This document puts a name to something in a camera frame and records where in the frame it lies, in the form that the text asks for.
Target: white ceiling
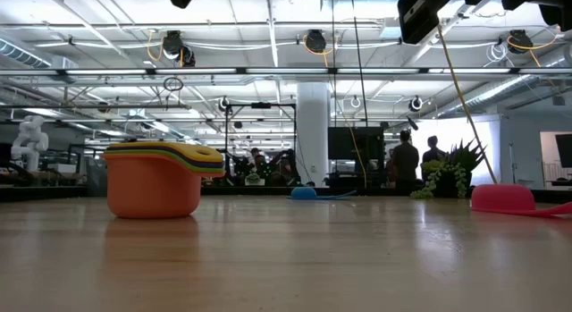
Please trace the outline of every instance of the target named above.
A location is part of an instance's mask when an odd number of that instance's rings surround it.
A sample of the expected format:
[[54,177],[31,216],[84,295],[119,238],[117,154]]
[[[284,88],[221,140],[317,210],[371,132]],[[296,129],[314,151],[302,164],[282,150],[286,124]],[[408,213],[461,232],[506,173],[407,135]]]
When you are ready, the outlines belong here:
[[[9,30],[6,24],[74,24],[80,21],[67,13],[62,7],[51,0],[2,0],[0,5],[0,29],[9,35],[24,41],[29,46],[38,43],[56,43],[62,38],[72,36],[78,41],[104,44],[99,38],[86,30]],[[117,21],[121,24],[143,23],[234,23],[234,22],[266,22],[269,18],[266,0],[193,0],[185,10],[172,6],[169,0],[114,0],[121,9],[110,0],[64,0],[74,11],[85,20],[93,24],[107,24],[113,26]],[[443,18],[452,17],[462,4],[457,0],[454,4],[446,6],[440,12]],[[332,21],[332,11],[329,7],[320,10],[320,0],[272,0],[273,17],[276,22],[311,22]],[[358,4],[357,17],[360,21],[385,22],[388,25],[396,23],[397,10],[395,5],[387,4]],[[495,41],[498,37],[506,38],[510,30],[524,29],[533,38],[535,45],[547,43],[553,39],[553,34],[545,30],[538,6],[523,4],[514,12],[503,12],[498,2],[485,6],[478,12],[471,14],[467,19],[456,24],[446,35],[449,45],[476,44]],[[349,24],[353,21],[353,12],[350,5],[341,5],[335,9],[335,20]],[[332,42],[332,29],[323,28],[326,40]],[[148,30],[120,30],[111,28],[101,30],[102,35],[116,45],[138,44],[147,42]],[[304,36],[307,27],[276,27],[275,36],[278,43],[296,41],[297,36]],[[356,44],[356,34],[353,29],[336,29],[338,36],[343,36],[341,46]],[[381,30],[359,30],[359,41],[362,45],[379,43]],[[182,35],[187,41],[200,41],[205,43],[224,43],[232,45],[269,45],[270,30],[267,27],[258,28],[201,28],[184,30]],[[547,49],[537,51],[542,55],[557,47],[553,45]],[[451,49],[450,56],[456,66],[483,67],[489,63],[486,54],[488,46]],[[366,67],[396,67],[402,66],[407,59],[419,49],[418,46],[392,45],[377,48],[363,48],[360,50],[362,65]],[[50,55],[62,55],[70,58],[80,68],[130,68],[137,63],[149,60],[145,48],[129,49],[130,59],[119,56],[113,49],[96,48],[88,46],[55,46],[43,47],[41,51]],[[273,66],[271,48],[250,51],[222,51],[195,47],[198,67],[224,67],[224,66]],[[358,51],[356,49],[339,49],[336,51],[335,66],[359,66]],[[309,54],[302,45],[279,46],[277,51],[278,65],[287,66],[324,66],[324,59],[320,55]],[[530,55],[513,55],[509,58],[516,64],[529,63]],[[327,62],[333,66],[333,54],[327,55]],[[172,62],[164,59],[156,63],[159,67],[172,67]],[[6,68],[16,67],[15,63],[0,58],[0,65]],[[445,56],[441,48],[431,48],[423,54],[418,61],[410,66],[414,67],[444,67]],[[373,99],[368,104],[368,112],[383,116],[399,116],[408,111],[408,99],[420,96],[427,99],[433,97],[431,105],[426,104],[424,110],[433,110],[438,105],[444,105],[456,98],[450,81],[404,81],[396,80],[387,83],[381,91],[378,89],[384,82],[380,80],[367,80],[364,83],[365,95]],[[478,86],[478,81],[462,81],[461,87],[470,90]],[[296,81],[284,80],[281,85],[281,98],[290,101],[290,96],[296,94]],[[354,95],[362,96],[361,85],[353,80],[340,80],[337,85],[337,96],[344,97],[343,108],[350,115],[356,110],[349,102]],[[246,86],[197,86],[196,89],[215,106],[218,97],[227,96],[236,100],[276,100],[276,85],[273,80],[259,80]],[[62,98],[61,89],[41,88],[42,91],[55,97]],[[123,103],[137,103],[150,99],[153,95],[149,88],[97,88],[91,91],[92,95],[103,99],[121,97]],[[198,111],[208,112],[202,103],[196,103],[198,97],[187,90],[181,92],[181,99],[192,105]],[[169,115],[159,112],[162,117],[177,117],[177,112],[171,111]],[[273,112],[265,111],[266,116]]]

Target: table surface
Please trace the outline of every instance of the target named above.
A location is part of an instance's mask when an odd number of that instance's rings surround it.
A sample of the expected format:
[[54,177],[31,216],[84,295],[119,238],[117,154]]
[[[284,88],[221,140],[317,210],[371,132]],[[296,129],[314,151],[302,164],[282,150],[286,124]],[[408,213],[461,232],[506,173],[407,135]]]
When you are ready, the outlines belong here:
[[104,198],[0,206],[3,311],[570,311],[572,221],[465,200],[203,197],[172,220]]

